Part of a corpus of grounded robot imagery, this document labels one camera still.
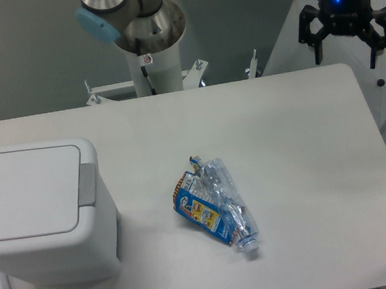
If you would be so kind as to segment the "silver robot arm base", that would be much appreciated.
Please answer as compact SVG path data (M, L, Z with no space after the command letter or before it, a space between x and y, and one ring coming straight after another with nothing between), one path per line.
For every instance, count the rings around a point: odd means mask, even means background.
M181 8L171 0L80 0L75 17L93 38L115 44L133 81L150 74L182 73L179 44L186 28Z

